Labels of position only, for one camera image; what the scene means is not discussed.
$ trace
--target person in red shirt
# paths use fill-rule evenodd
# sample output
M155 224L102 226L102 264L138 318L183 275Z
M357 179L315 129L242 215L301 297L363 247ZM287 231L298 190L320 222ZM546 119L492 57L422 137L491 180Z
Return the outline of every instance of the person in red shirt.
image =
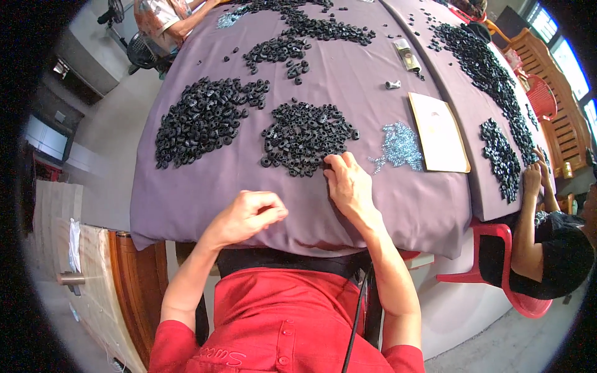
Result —
M417 293L373 205L371 177L349 152L324 161L331 165L324 170L331 199L367 243L385 312L381 351L362 338L359 315L347 372L423 373ZM222 280L216 285L214 332L202 346L195 340L195 309L210 269L220 253L234 252L222 249L268 229L289 213L275 193L243 190L213 220L166 290L149 372L343 370L359 289L348 275L336 274L342 271L319 264L300 267L287 257L274 265L276 260L263 259L230 265L230 260L220 258L219 267L225 270L220 268ZM328 263L348 265L342 260Z

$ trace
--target small packet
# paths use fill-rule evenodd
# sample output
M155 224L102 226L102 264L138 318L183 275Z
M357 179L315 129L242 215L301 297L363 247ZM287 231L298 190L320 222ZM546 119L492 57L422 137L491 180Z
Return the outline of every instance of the small packet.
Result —
M394 48L398 52L398 55L404 62L404 66L406 66L407 71L409 72L419 72L421 71L421 65L419 64L417 57L411 51L410 45L408 45L408 41L406 39L398 39L393 42Z

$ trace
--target black shirt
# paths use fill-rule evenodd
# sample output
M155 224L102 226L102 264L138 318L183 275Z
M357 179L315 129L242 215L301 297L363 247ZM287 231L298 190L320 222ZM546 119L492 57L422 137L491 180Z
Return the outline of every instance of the black shirt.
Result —
M488 223L510 227L512 235L519 212ZM536 299L555 299L570 294L586 279L595 260L594 250L578 225L584 220L562 212L553 212L535 228L535 243L543 245L543 277L541 282L510 270L510 288ZM504 267L504 241L481 236L479 270L483 280L501 287Z

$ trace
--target table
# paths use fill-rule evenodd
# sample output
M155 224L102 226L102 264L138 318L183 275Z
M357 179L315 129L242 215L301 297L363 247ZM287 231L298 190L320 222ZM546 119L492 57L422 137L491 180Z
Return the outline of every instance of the table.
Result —
M418 11L423 3L413 1L409 4L417 7ZM481 173L482 177L471 176L470 179L476 183L471 188L471 195L469 181L464 174L416 172L409 165L393 168L387 164L373 176L374 203L382 212L397 247L448 258L458 257L462 236L472 215L471 198L478 201L479 195L486 195L486 199L500 199L497 182L489 172L488 162L484 163L485 159L470 155L477 152L480 157L481 150L476 148L480 140L477 141L479 144L466 140L471 136L478 138L479 124L489 116L498 119L494 114L497 106L489 102L488 97L483 97L484 113L480 110L476 111L475 116L460 113L462 100L470 102L484 94L471 86L466 75L456 74L456 71L460 71L457 67L448 69L447 62L445 68L439 67L439 62L433 60L438 57L426 57L420 45L414 54L424 72L433 73L435 70L434 79L429 79L428 75L423 82L414 74L406 72L392 48L392 41L396 38L388 39L387 35L404 35L412 47L416 44L416 37L408 30L408 26L401 26L405 24L400 21L400 12L404 10L398 11L392 4L386 5L390 12L380 2L334 2L338 21L359 27L368 26L377 32L377 37L367 47L346 41L325 42L309 38L313 48L307 52L305 60L309 62L310 72L302 76L301 86L294 85L292 80L286 78L287 69L283 63L261 63L259 72L251 76L241 58L255 44L279 36L287 27L280 21L278 13L261 11L246 14L232 27L216 29L217 18L231 5L226 4L210 12L179 52L141 135L130 214L131 236L136 247L143 249L162 239L196 241L217 213L240 190L248 189L277 193L290 213L283 222L257 234L241 247L268 246L315 257L336 257L363 250L364 241L358 232L329 200L321 170L312 178L291 178L283 167L263 168L259 165L263 156L260 133L272 122L271 110L282 103L291 103L291 97L317 106L336 104L347 121L361 131L360 140L347 141L348 150L372 174L374 165L367 157L378 158L381 155L381 128L396 121L414 128L414 118L408 103L410 91L457 104L453 108L457 109L459 122L464 123L463 137L467 151L470 150L473 173ZM349 7L349 11L337 11L338 7ZM311 18L328 17L328 14L321 13L321 7L317 5L307 4L302 9ZM444 10L447 12L446 17L454 19L454 24L459 23L448 9ZM232 54L235 47L239 47L240 52ZM230 61L222 62L224 56L229 56ZM436 84L435 75L439 76L439 73L462 75L455 78L461 88L458 94L462 97L451 97L454 90L443 88L446 86L443 77ZM206 154L192 165L156 170L154 141L161 116L178 101L187 84L203 76L209 76L212 80L238 76L243 84L258 78L270 80L271 91L267 96L266 108L251 108L250 116L242 122L239 135L232 145ZM384 88L385 81L397 79L401 80L402 88L390 91Z
M488 167L489 161L481 155L485 143L479 138L479 125L492 117L501 127L503 134L508 139L522 165L520 150L514 143L509 124L506 118L502 116L502 110L486 93L470 85L471 79L460 70L458 61L450 52L441 51L437 53L426 48L430 44L433 32L428 29L429 25L425 23L427 16L423 13L431 13L437 21L449 23L453 26L460 25L462 21L445 6L432 0L422 2L383 0L383 3L395 20L404 27L405 33L407 33L412 44L420 52L442 97L449 102L454 116L460 124L461 135L471 166L469 186L473 215L481 221L487 221L519 211L522 206L522 192L519 192L519 197L511 204L507 204L505 200L502 200L498 189L499 184ZM408 14L414 14L416 20L414 26L408 25ZM418 31L421 35L415 36L415 31ZM501 66L510 73L512 79L518 82L514 71L509 67L500 50L493 43L489 44L489 48ZM537 131L532 126L530 119L527 118L525 105L530 106L530 102L522 85L516 84L515 94L518 103L522 107L522 115L527 120L527 125L533 135L533 140L547 152L548 158L551 158L542 127L540 126ZM555 190L553 173L550 180Z

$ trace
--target person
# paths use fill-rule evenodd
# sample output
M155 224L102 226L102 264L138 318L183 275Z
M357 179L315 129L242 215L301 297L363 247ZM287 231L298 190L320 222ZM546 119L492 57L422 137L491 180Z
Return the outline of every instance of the person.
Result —
M471 16L473 20L482 19L487 9L487 0L450 0L450 4Z
M230 0L135 0L139 33L158 56L178 53L190 32L214 7ZM160 72L163 79L167 68Z
M332 201L367 243L385 310L381 351L360 336L360 315L349 370L423 373L417 293L373 205L371 177L349 152L324 161L331 165L324 174ZM351 261L293 260L288 253L275 260L267 249L222 250L272 229L288 214L276 194L243 190L211 222L166 290L149 372L341 372L359 289L350 280L352 269L338 268ZM233 259L242 252L249 254ZM214 331L199 346L195 309L216 259L222 279L215 290Z
M597 247L597 186L592 185L581 217L560 211L549 180L543 152L534 149L539 161L524 172L524 194L519 212L488 223L510 227L512 236L512 291L541 300L566 296L589 275ZM536 212L544 187L545 211ZM483 280L501 287L504 242L481 236L479 271Z

